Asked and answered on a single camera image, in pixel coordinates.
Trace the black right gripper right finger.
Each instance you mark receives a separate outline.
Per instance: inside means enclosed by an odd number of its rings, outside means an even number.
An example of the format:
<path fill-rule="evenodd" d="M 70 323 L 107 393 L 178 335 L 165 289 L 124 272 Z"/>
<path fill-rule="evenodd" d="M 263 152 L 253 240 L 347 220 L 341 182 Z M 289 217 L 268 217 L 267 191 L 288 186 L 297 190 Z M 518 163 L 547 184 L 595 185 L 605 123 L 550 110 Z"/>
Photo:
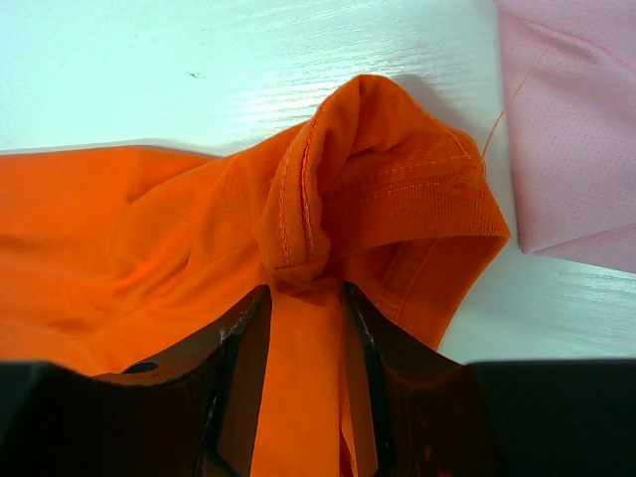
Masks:
<path fill-rule="evenodd" d="M 631 476 L 631 359 L 458 364 L 354 284 L 343 330 L 361 476 Z"/>

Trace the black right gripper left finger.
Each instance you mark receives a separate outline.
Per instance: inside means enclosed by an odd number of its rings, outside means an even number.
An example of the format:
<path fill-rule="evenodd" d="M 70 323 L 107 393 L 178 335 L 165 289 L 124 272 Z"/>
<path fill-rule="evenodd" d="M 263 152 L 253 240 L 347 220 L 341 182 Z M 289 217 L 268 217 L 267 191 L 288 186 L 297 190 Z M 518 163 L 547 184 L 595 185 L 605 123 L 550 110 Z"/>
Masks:
<path fill-rule="evenodd" d="M 124 372 L 1 365 L 5 476 L 246 476 L 269 348 L 258 286 L 223 316 Z"/>

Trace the orange t-shirt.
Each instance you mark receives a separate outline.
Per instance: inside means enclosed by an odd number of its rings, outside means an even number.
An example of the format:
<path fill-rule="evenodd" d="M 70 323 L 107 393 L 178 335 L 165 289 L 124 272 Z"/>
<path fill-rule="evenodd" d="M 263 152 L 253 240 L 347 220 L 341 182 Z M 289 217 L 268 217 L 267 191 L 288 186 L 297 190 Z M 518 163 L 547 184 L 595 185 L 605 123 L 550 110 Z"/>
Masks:
<path fill-rule="evenodd" d="M 510 236 L 474 140 L 390 79 L 224 159 L 1 160 L 1 356 L 119 372 L 272 290 L 252 472 L 352 476 L 342 285 L 429 347 Z"/>

